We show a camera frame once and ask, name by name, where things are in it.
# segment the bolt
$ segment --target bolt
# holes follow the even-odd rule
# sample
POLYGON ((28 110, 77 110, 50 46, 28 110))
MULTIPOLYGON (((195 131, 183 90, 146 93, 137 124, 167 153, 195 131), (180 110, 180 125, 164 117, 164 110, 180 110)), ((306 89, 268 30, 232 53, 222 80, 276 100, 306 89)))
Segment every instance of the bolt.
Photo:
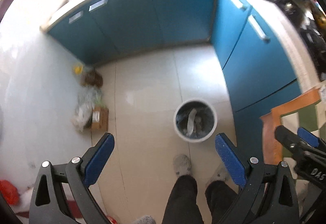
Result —
POLYGON ((253 164, 257 164, 258 163, 258 159, 256 157, 251 157, 250 158, 250 162, 253 164))
POLYGON ((288 167, 288 163, 286 161, 281 161, 282 167, 288 167))
POLYGON ((44 161, 44 162, 42 163, 42 167, 46 168, 46 167, 49 166, 49 164, 50 164, 50 162, 48 162, 48 161, 46 160, 46 161, 44 161))
POLYGON ((74 157, 71 160, 72 163, 79 163, 80 162, 80 158, 79 157, 74 157))

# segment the blue cabinet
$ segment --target blue cabinet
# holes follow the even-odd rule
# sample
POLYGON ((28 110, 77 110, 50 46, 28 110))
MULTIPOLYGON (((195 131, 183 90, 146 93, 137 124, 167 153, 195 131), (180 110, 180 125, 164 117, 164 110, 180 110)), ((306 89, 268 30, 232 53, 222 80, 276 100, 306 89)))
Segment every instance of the blue cabinet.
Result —
POLYGON ((231 55, 251 9, 246 0, 217 0, 211 43, 221 68, 231 55))
POLYGON ((260 117, 269 113, 273 107, 289 102, 300 94, 299 85, 295 81, 262 101, 233 113, 237 146, 246 157, 262 159, 263 123, 260 117))
POLYGON ((93 0, 90 16, 121 54, 163 44, 152 0, 93 0))
POLYGON ((165 44, 207 41, 214 0, 153 0, 165 44))
POLYGON ((84 6, 56 24, 49 34, 86 65, 115 58, 119 52, 84 6))
POLYGON ((223 73, 234 112, 296 79, 283 47, 254 9, 223 73))

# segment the trash can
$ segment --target trash can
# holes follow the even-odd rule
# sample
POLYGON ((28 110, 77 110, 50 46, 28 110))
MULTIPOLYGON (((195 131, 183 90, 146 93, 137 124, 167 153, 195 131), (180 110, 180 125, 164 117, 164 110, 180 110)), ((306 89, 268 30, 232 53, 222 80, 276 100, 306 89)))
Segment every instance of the trash can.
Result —
POLYGON ((217 126, 214 107, 203 99, 183 102, 173 117, 174 130, 187 142, 198 143, 208 139, 217 126))

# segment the cabinet handle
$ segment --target cabinet handle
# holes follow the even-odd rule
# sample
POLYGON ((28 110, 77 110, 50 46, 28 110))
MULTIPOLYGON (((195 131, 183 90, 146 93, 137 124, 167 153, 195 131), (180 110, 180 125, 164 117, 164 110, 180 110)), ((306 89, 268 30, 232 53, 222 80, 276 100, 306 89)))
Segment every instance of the cabinet handle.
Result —
POLYGON ((251 24, 252 28, 256 31, 260 39, 265 42, 269 41, 269 37, 264 33, 264 31, 261 29, 261 27, 252 15, 249 15, 248 21, 251 24))
POLYGON ((242 9, 245 10, 247 7, 239 0, 231 0, 232 3, 238 8, 238 9, 242 9))
POLYGON ((91 12, 91 11, 95 10, 96 8, 101 7, 101 6, 103 6, 103 5, 107 4, 107 3, 108 3, 108 0, 100 0, 100 1, 98 1, 96 3, 94 3, 93 5, 89 6, 88 11, 91 12))
POLYGON ((73 23, 74 21, 76 21, 77 19, 82 17, 82 15, 83 15, 83 11, 80 11, 80 12, 76 13, 75 15, 71 16, 69 18, 69 24, 73 23))

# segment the white countertop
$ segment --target white countertop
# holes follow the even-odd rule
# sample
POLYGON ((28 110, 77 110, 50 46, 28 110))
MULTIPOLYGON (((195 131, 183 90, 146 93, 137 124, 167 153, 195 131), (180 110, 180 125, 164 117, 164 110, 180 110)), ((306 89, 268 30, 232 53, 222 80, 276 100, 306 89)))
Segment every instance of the white countertop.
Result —
MULTIPOLYGON (((60 20, 82 7, 88 1, 90 0, 69 1, 57 10, 49 21, 42 25, 40 29, 44 32, 48 32, 60 20)), ((289 19, 274 3, 266 0, 247 1, 267 22, 283 46, 297 76, 301 92, 304 93, 318 85, 319 79, 305 43, 289 19)))

